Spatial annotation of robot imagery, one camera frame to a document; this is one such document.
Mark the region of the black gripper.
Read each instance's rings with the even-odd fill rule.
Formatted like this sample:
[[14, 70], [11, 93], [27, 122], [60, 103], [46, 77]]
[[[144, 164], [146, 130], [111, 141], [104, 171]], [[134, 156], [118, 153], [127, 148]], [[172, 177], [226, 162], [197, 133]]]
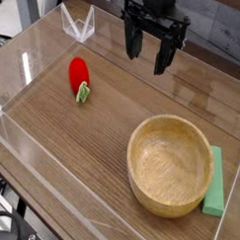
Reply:
[[123, 0], [121, 18], [125, 24], [125, 45], [129, 59], [142, 51], [142, 32], [161, 39], [155, 59], [155, 75], [164, 73], [171, 65], [176, 49], [182, 49], [190, 17], [178, 10], [177, 0]]

